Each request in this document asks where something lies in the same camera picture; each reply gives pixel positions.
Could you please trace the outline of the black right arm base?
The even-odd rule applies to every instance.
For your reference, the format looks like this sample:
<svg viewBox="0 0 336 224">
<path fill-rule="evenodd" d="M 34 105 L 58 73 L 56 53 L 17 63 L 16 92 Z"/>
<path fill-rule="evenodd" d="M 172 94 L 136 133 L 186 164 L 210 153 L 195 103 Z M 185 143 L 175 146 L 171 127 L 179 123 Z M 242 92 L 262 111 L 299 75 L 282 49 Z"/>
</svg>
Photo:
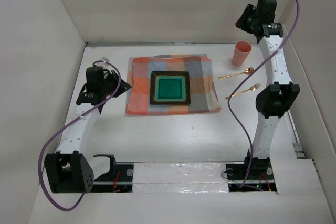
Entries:
<svg viewBox="0 0 336 224">
<path fill-rule="evenodd" d="M 245 180 L 247 165 L 243 163 L 228 163 L 221 172 L 223 179 L 228 182 L 228 190 L 233 192 L 277 192 L 276 182 L 269 164 L 267 168 L 252 166 Z"/>
</svg>

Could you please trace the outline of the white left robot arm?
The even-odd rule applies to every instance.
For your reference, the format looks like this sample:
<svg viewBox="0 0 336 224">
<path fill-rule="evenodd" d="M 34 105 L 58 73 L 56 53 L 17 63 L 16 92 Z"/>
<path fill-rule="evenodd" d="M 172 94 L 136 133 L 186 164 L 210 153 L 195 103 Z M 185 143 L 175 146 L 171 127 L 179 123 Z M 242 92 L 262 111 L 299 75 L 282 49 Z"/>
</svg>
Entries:
<svg viewBox="0 0 336 224">
<path fill-rule="evenodd" d="M 69 126 L 64 140 L 44 160 L 49 186 L 53 193 L 89 193 L 98 178 L 112 180 L 120 175 L 112 154 L 85 158 L 91 130 L 108 98 L 116 98 L 131 86 L 116 71 L 102 66 L 86 70 L 86 83 L 76 100 L 76 122 Z"/>
</svg>

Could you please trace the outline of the green square ceramic plate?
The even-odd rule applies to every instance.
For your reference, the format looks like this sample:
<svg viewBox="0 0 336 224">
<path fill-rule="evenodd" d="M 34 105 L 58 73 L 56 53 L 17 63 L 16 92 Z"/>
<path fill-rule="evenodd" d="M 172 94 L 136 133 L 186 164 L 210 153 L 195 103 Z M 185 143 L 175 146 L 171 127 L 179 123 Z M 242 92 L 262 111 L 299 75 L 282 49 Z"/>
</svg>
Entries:
<svg viewBox="0 0 336 224">
<path fill-rule="evenodd" d="M 150 105 L 190 105 L 190 75 L 187 71 L 152 71 Z"/>
</svg>

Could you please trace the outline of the checkered orange blue cloth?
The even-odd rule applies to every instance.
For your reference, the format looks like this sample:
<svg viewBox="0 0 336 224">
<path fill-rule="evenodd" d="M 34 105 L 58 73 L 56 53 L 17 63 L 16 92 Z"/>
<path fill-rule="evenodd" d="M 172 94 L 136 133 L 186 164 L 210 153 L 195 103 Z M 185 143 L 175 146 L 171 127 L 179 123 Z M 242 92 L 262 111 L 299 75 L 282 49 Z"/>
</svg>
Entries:
<svg viewBox="0 0 336 224">
<path fill-rule="evenodd" d="M 206 54 L 131 57 L 129 115 L 217 113 L 221 110 Z"/>
</svg>

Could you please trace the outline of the gold spoon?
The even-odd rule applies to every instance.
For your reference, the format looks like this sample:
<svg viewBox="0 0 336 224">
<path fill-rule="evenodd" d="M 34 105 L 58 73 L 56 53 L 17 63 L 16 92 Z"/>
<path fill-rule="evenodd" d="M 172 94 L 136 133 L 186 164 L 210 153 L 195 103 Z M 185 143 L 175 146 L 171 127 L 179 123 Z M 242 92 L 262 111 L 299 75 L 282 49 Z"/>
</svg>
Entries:
<svg viewBox="0 0 336 224">
<path fill-rule="evenodd" d="M 226 79 L 226 78 L 229 78 L 229 77 L 238 76 L 238 75 L 241 75 L 241 74 L 249 75 L 249 74 L 253 73 L 254 71 L 255 71 L 255 69 L 253 67 L 248 67 L 243 72 L 233 73 L 233 74 L 229 74 L 229 75 L 226 75 L 226 76 L 221 76 L 221 77 L 218 77 L 218 79 L 222 80 L 222 79 Z"/>
</svg>

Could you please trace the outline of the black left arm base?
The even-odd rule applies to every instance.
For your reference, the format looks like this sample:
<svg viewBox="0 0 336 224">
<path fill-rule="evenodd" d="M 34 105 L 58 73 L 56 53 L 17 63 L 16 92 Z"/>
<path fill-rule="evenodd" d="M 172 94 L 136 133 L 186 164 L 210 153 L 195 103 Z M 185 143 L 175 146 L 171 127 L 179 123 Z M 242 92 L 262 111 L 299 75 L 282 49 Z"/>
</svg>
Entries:
<svg viewBox="0 0 336 224">
<path fill-rule="evenodd" d="M 133 191 L 133 163 L 117 163 L 115 172 L 108 172 L 98 177 L 92 193 L 131 193 Z"/>
</svg>

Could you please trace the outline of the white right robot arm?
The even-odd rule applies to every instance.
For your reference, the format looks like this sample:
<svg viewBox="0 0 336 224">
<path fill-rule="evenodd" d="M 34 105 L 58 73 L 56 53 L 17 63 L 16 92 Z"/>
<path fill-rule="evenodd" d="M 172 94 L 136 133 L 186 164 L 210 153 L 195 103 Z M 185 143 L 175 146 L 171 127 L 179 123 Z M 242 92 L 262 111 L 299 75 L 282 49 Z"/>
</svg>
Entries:
<svg viewBox="0 0 336 224">
<path fill-rule="evenodd" d="M 300 92 L 287 70 L 283 28 L 274 21 L 276 7 L 276 0 L 258 0 L 257 5 L 248 4 L 236 22 L 237 28 L 256 37 L 267 76 L 266 87 L 256 98 L 257 129 L 243 165 L 243 173 L 250 179 L 270 168 L 270 147 L 276 127 Z"/>
</svg>

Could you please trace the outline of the pink plastic cup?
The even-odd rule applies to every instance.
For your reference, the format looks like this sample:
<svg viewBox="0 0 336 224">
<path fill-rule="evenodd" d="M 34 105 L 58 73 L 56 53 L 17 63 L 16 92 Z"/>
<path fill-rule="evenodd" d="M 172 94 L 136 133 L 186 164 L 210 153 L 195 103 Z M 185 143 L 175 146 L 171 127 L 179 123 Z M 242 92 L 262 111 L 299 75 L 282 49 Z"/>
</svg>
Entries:
<svg viewBox="0 0 336 224">
<path fill-rule="evenodd" d="M 233 53 L 232 64 L 237 67 L 241 66 L 250 54 L 251 50 L 252 46 L 250 43 L 245 41 L 237 42 Z"/>
</svg>

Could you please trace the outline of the gold fork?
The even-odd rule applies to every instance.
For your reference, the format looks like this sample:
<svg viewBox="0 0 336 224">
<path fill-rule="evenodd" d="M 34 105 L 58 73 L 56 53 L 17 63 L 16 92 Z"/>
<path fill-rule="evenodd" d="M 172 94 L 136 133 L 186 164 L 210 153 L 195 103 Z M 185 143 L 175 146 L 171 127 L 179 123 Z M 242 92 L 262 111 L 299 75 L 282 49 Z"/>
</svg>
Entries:
<svg viewBox="0 0 336 224">
<path fill-rule="evenodd" d="M 243 90 L 243 91 L 238 92 L 238 93 L 234 93 L 233 95 L 229 95 L 229 96 L 227 96 L 225 99 L 228 100 L 229 98 L 236 97 L 236 96 L 238 96 L 238 95 L 240 95 L 240 94 L 243 94 L 243 93 L 246 93 L 246 92 L 248 92 L 248 91 L 256 91 L 256 90 L 257 90 L 258 88 L 260 88 L 260 87 L 261 87 L 261 83 L 257 83 L 257 84 L 255 84 L 255 85 L 249 87 L 249 88 L 246 89 L 246 90 Z"/>
</svg>

